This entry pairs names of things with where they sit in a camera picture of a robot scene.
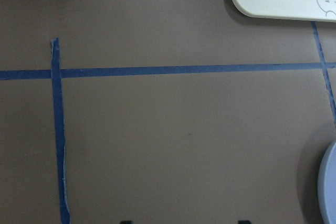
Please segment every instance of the vertical blue tape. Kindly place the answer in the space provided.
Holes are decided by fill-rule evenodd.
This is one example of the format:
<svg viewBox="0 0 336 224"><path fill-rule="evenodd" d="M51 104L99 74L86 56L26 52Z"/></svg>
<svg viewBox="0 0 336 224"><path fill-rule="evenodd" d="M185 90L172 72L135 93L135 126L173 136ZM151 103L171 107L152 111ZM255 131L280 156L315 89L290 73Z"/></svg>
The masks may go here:
<svg viewBox="0 0 336 224"><path fill-rule="evenodd" d="M59 209L61 224L70 224L70 213L67 203L66 178L65 178L65 134L64 110L62 99L62 81L60 71L60 51L58 38L51 41L51 82L52 97L54 100L55 139L57 155L57 173L59 190Z"/></svg>
<svg viewBox="0 0 336 224"><path fill-rule="evenodd" d="M329 96L332 116L333 116L333 119L334 119L334 124L336 126L336 105L335 105L335 99L334 99L334 96L333 96L333 93L332 93L329 74L328 74L328 70L327 70L327 67L329 65L326 64L326 61L324 59L324 54L323 54L323 50L322 50L320 37L319 37L319 34L317 32L316 23L314 21L311 22L311 27L313 28L316 47L317 47L317 51L318 51L319 56L320 56L320 62L321 62L321 67L322 67L322 71L323 71L324 81L326 82L325 86L327 87L327 90L328 90L328 96Z"/></svg>

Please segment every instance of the blue tape strip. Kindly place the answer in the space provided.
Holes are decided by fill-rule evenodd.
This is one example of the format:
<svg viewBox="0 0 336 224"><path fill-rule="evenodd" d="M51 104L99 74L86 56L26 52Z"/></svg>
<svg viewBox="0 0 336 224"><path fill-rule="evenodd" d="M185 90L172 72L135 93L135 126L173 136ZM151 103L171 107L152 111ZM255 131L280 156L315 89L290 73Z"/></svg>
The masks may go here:
<svg viewBox="0 0 336 224"><path fill-rule="evenodd" d="M61 224L70 224L70 213L67 204L66 177L65 177L65 135L64 110L62 100L62 82L60 71L60 52L58 38L51 41L51 82L52 97L54 100L55 138L57 155L57 173L59 190L59 209Z"/></svg>
<svg viewBox="0 0 336 224"><path fill-rule="evenodd" d="M62 78L320 69L319 63L62 69Z"/></svg>
<svg viewBox="0 0 336 224"><path fill-rule="evenodd" d="M332 93L332 88L331 88L331 84L330 84L329 74L328 74L328 71L327 71L327 66L330 66L331 68L333 68L335 65L334 65L334 63L332 63L332 64L326 64L325 63L326 61L324 59L324 54L323 54L323 50L322 50L322 45L321 45L320 37L319 37L319 34L317 32L316 23L314 21L312 21L310 24L311 24L311 27L313 28L314 38L315 38L315 42L316 42L316 47L317 47L317 51L318 51L319 56L320 56L321 67L322 67L322 71L323 71L323 76L324 76L324 80L326 82L325 86L327 87L327 90L328 90L331 111L332 111L332 115L333 115L333 119L334 119L334 124L336 126L336 105L335 105L335 100L334 100L334 96L333 96L333 93Z"/></svg>
<svg viewBox="0 0 336 224"><path fill-rule="evenodd" d="M0 80L50 79L50 70L0 71Z"/></svg>

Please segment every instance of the horizontal blue tape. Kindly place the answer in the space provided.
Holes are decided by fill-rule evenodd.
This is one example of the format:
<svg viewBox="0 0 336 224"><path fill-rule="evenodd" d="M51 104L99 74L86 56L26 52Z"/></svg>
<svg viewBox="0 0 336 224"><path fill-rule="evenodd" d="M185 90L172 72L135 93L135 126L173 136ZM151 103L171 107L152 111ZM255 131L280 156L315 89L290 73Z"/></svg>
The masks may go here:
<svg viewBox="0 0 336 224"><path fill-rule="evenodd" d="M326 68L336 68L336 62L325 63L325 66ZM61 69L61 75L62 78L76 78L103 76L136 76L147 74L247 72L300 69L321 69L321 63ZM50 78L51 73L50 70L47 69L0 71L0 80L28 80Z"/></svg>
<svg viewBox="0 0 336 224"><path fill-rule="evenodd" d="M320 63L62 69L62 78L320 69Z"/></svg>
<svg viewBox="0 0 336 224"><path fill-rule="evenodd" d="M50 70L0 71L0 80L50 79Z"/></svg>

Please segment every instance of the light blue bowl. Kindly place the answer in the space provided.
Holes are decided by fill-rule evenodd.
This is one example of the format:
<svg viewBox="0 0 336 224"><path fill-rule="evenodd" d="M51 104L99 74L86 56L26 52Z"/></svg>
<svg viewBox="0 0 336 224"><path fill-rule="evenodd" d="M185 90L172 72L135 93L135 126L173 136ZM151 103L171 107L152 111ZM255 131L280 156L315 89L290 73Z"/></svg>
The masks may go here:
<svg viewBox="0 0 336 224"><path fill-rule="evenodd" d="M336 141L328 147L322 159L318 195L324 224L336 224Z"/></svg>

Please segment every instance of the blue tape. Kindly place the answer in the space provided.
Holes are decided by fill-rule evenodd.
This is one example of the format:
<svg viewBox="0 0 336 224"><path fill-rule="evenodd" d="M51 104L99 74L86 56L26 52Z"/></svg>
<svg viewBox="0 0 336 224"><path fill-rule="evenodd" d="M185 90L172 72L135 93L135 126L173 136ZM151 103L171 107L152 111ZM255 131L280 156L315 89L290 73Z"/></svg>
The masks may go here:
<svg viewBox="0 0 336 224"><path fill-rule="evenodd" d="M311 24L311 27L313 28L316 47L317 47L317 51L318 51L319 56L320 56L321 68L322 68L322 71L323 71L324 81L326 82L325 86L327 87L327 90L328 90L328 96L329 96L332 116L333 116L333 119L334 119L334 124L336 126L336 105L335 105L335 100L334 100L334 96L333 96L333 93L332 93L329 74L328 74L328 70L327 70L327 66L330 66L330 68L333 68L335 65L334 65L334 63L326 64L326 61L324 59L324 54L323 54L323 50L322 50L320 37L319 37L319 34L317 32L316 23L314 21L312 21L310 24Z"/></svg>
<svg viewBox="0 0 336 224"><path fill-rule="evenodd" d="M59 190L59 209L61 224L70 224L70 213L67 203L66 177L65 177L65 146L64 110L62 99L62 81L60 71L60 52L58 38L51 41L51 82L52 97L54 100L55 139L57 155L57 173Z"/></svg>
<svg viewBox="0 0 336 224"><path fill-rule="evenodd" d="M50 70L0 71L0 80L50 79Z"/></svg>
<svg viewBox="0 0 336 224"><path fill-rule="evenodd" d="M320 69L319 63L62 69L62 78Z"/></svg>

